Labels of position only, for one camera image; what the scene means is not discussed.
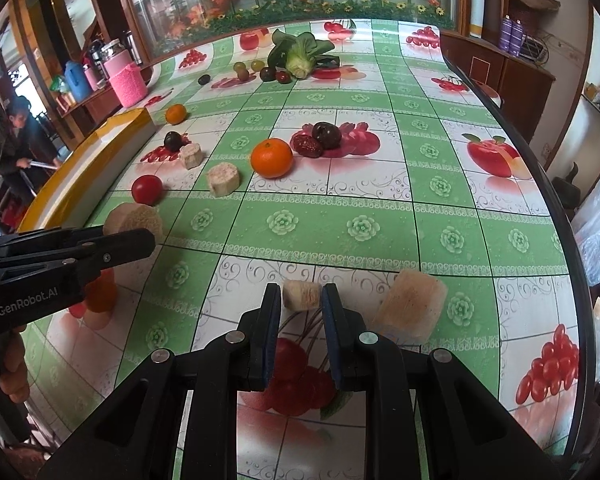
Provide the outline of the left human hand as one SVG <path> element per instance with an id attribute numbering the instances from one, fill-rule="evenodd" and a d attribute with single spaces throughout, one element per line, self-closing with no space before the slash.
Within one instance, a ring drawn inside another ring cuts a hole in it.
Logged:
<path id="1" fill-rule="evenodd" d="M 12 330 L 3 352 L 0 387 L 15 404 L 23 403 L 30 396 L 28 369 L 24 362 L 26 350 L 21 337 L 26 328 L 27 326 L 21 325 Z"/>

